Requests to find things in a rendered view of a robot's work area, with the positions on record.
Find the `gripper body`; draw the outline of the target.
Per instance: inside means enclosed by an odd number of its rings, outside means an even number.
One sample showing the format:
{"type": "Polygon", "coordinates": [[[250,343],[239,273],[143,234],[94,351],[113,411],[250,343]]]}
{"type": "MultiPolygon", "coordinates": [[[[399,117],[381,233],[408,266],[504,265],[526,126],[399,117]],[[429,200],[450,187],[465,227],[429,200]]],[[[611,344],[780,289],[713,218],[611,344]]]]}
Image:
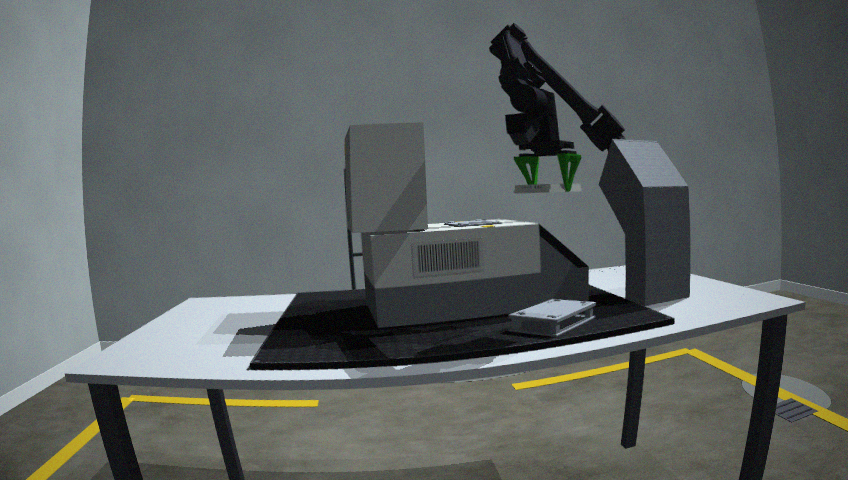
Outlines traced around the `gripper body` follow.
{"type": "Polygon", "coordinates": [[[565,148],[574,149],[574,142],[569,141],[542,141],[542,142],[531,142],[526,145],[519,145],[519,150],[531,149],[534,154],[519,154],[519,156],[531,156],[531,157],[539,157],[539,156],[557,156],[557,154],[561,153],[569,153],[569,154],[577,154],[576,151],[569,150],[561,150],[565,148]],[[537,151],[536,151],[537,149],[537,151]],[[551,155],[547,155],[551,154],[551,155]]]}

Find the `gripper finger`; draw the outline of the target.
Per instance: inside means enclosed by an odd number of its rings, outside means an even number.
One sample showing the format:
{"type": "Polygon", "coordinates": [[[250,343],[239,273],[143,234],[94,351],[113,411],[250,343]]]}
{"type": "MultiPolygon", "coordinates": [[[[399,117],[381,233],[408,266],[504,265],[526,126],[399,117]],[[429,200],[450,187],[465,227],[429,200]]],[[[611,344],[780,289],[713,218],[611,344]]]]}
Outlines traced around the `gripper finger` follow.
{"type": "Polygon", "coordinates": [[[514,161],[516,162],[520,171],[524,175],[527,184],[537,184],[539,157],[518,156],[518,157],[514,157],[514,161]],[[531,163],[529,165],[530,165],[530,169],[531,169],[532,181],[531,181],[526,163],[531,163]]]}
{"type": "Polygon", "coordinates": [[[561,174],[563,178],[563,183],[566,189],[566,192],[571,191],[573,178],[578,168],[578,165],[581,160],[581,155],[579,154],[569,154],[569,153],[561,153],[557,154],[558,161],[561,169],[561,174]],[[568,162],[571,162],[569,178],[568,178],[568,162]],[[568,181],[569,180],[569,181],[568,181]]]}

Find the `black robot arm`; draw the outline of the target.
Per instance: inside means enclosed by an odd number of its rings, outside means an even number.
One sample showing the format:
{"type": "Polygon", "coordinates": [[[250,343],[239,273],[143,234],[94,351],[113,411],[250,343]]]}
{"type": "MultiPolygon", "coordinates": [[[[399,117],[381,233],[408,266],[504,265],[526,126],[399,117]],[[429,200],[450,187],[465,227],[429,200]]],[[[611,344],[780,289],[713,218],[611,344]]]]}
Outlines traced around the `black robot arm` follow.
{"type": "Polygon", "coordinates": [[[512,106],[523,112],[505,115],[507,133],[513,143],[526,145],[559,140],[554,93],[539,89],[545,82],[577,113],[583,123],[580,128],[599,150],[609,151],[612,139],[626,140],[621,134],[625,129],[614,115],[604,105],[597,108],[586,101],[535,51],[527,38],[525,32],[513,23],[507,25],[489,47],[490,52],[501,61],[498,77],[502,89],[509,95],[512,106]],[[591,125],[601,113],[603,115],[591,125]]]}

